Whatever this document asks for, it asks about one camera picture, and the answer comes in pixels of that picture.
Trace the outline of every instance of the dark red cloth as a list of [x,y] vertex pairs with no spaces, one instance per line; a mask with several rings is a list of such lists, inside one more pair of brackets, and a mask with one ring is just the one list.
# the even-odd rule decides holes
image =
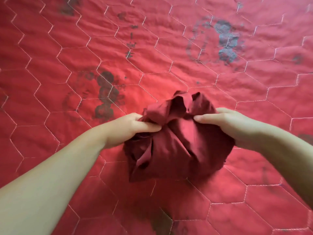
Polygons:
[[177,91],[171,100],[144,109],[139,121],[162,126],[156,133],[138,133],[124,144],[129,180],[201,178],[223,167],[234,139],[220,127],[200,124],[195,115],[216,113],[200,92]]

